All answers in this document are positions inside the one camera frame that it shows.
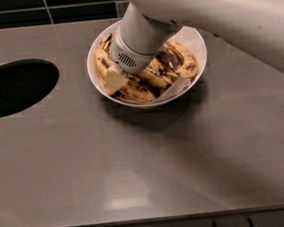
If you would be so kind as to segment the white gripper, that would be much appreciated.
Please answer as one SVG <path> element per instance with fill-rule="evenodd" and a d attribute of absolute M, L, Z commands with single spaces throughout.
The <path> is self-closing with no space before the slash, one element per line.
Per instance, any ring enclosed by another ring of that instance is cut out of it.
<path fill-rule="evenodd" d="M 110 56 L 117 65 L 107 69 L 104 88 L 115 93 L 122 88 L 128 78 L 125 73 L 140 73 L 154 58 L 156 47 L 151 41 L 148 25 L 120 25 L 114 34 Z"/>

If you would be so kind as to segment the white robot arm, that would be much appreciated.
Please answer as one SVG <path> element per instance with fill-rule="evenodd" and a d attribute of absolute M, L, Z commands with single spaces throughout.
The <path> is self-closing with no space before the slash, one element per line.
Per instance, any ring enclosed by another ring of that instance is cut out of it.
<path fill-rule="evenodd" d="M 284 0 L 129 0 L 110 57 L 140 73 L 184 26 L 215 34 L 284 73 Z"/>

